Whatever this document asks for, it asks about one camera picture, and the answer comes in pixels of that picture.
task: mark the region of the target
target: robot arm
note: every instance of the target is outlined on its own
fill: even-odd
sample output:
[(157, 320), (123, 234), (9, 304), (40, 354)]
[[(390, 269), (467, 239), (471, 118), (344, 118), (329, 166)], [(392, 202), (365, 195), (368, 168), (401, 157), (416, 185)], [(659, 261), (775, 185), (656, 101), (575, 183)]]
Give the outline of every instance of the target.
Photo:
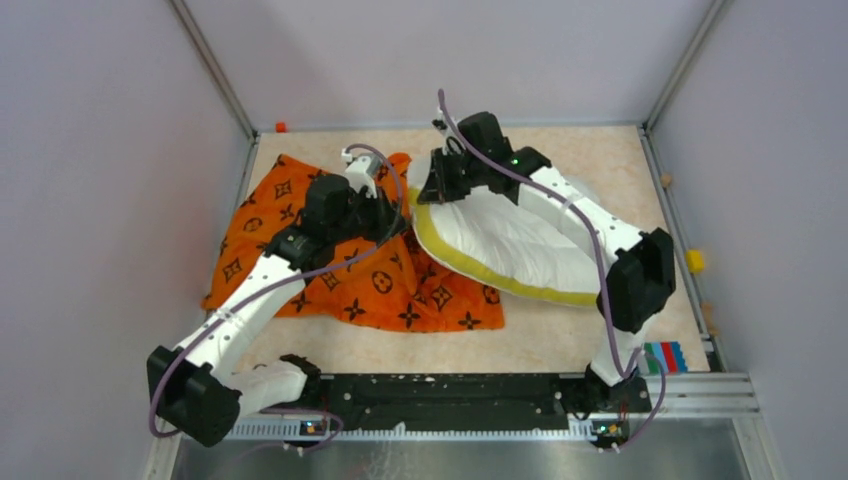
[[(302, 272), (328, 265), (342, 241), (364, 237), (376, 242), (406, 228), (402, 218), (391, 223), (395, 209), (373, 180), (364, 178), (373, 175), (379, 163), (372, 156), (361, 156), (351, 160), (343, 176), (316, 178), (307, 191), (300, 222), (272, 238), (221, 308), (173, 350), (160, 346), (151, 353), (147, 360), (151, 401), (159, 384), (166, 382), (155, 405), (159, 417), (212, 446), (238, 418), (301, 396), (308, 378), (304, 367), (309, 369), (302, 359), (289, 355), (249, 372), (231, 372), (274, 314), (306, 287), (309, 279)], [(218, 326), (210, 332), (212, 324)], [(185, 358), (164, 378), (181, 354)]]
[[(442, 123), (444, 121), (440, 117), (433, 125), (442, 131), (439, 129)], [(524, 147), (513, 150), (509, 139), (501, 133), (497, 118), (491, 113), (481, 112), (467, 117), (457, 127), (471, 145), (501, 167), (555, 191), (569, 203), (563, 205), (548, 194), (495, 171), (465, 149), (457, 153), (452, 148), (431, 152), (430, 175), (418, 201), (456, 201), (468, 195), (472, 188), (486, 186), (494, 193), (505, 195), (518, 207), (547, 220), (589, 258), (596, 259), (598, 256), (589, 231), (578, 215), (568, 208), (569, 204), (574, 204), (597, 232), (605, 287), (610, 298), (616, 353), (626, 369), (626, 362), (642, 345), (656, 313), (665, 307), (666, 300), (675, 290), (671, 237), (662, 229), (647, 233), (616, 218), (584, 197), (552, 167), (548, 158), (535, 149)], [(597, 304), (603, 313), (601, 295)], [(610, 343), (602, 342), (587, 368), (587, 381), (613, 387), (624, 380), (627, 379), (615, 366)]]

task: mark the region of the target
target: orange towel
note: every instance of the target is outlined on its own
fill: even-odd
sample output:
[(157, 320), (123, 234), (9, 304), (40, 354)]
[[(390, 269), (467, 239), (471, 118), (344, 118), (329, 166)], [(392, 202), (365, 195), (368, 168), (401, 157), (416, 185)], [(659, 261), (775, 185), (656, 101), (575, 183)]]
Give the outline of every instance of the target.
[[(389, 160), (406, 189), (406, 154)], [(221, 242), (212, 290), (203, 306), (221, 306), (253, 268), (271, 237), (297, 221), (313, 178), (323, 172), (280, 155), (271, 171), (239, 207)], [(381, 167), (377, 184), (397, 199), (392, 176)], [(404, 191), (404, 215), (408, 217)], [(339, 263), (373, 247), (354, 239), (336, 247)], [(295, 317), (326, 313), (355, 325), (398, 332), (446, 332), (497, 329), (504, 325), (500, 296), (494, 288), (434, 262), (410, 228), (376, 253), (349, 267), (321, 275), (278, 313)]]

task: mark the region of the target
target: patterned fabric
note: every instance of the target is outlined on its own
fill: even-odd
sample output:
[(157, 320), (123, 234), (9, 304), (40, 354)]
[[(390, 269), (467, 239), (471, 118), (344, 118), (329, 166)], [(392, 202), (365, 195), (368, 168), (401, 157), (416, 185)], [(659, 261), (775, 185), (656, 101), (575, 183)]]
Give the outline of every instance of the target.
[[(405, 185), (410, 158), (389, 160)], [(306, 190), (324, 172), (280, 155), (274, 167), (241, 204), (221, 242), (206, 309), (221, 306), (253, 268), (275, 233), (299, 220)], [(391, 199), (396, 188), (388, 169), (377, 184)], [(409, 215), (404, 192), (404, 214)], [(336, 247), (332, 263), (343, 262), (373, 247), (354, 239)], [(280, 317), (330, 314), (354, 325), (398, 332), (448, 332), (497, 329), (504, 325), (500, 295), (435, 263), (412, 229), (395, 237), (375, 254), (349, 267), (321, 275), (278, 313)]]

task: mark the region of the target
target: table surface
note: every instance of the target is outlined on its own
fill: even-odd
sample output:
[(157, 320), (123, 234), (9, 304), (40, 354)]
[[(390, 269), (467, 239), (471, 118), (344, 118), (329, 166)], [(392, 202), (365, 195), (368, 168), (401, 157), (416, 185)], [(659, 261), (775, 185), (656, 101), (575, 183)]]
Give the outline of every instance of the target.
[[(589, 184), (612, 214), (643, 230), (665, 227), (634, 126), (507, 128), (512, 145), (531, 145), (560, 172)], [(247, 192), (281, 153), (341, 172), (342, 148), (368, 143), (387, 155), (413, 158), (441, 145), (432, 129), (263, 134)], [(680, 342), (690, 371), (709, 370), (692, 306), (679, 279), (647, 341)], [(239, 363), (239, 370), (280, 355), (308, 357), (327, 373), (582, 372), (606, 341), (596, 309), (502, 294), (506, 326), (494, 331), (409, 334), (358, 327), (330, 316), (275, 318)]]

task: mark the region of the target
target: gray wall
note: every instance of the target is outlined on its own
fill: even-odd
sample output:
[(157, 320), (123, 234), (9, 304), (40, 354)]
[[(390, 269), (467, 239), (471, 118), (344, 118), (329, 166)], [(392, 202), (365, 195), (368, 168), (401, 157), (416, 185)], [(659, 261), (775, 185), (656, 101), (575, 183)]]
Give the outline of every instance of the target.
[(848, 3), (738, 1), (656, 131), (732, 364), (793, 478), (843, 478)]
[(138, 478), (246, 139), (161, 0), (6, 0), (0, 69), (0, 476)]
[(643, 120), (709, 0), (187, 2), (251, 120), (294, 129)]

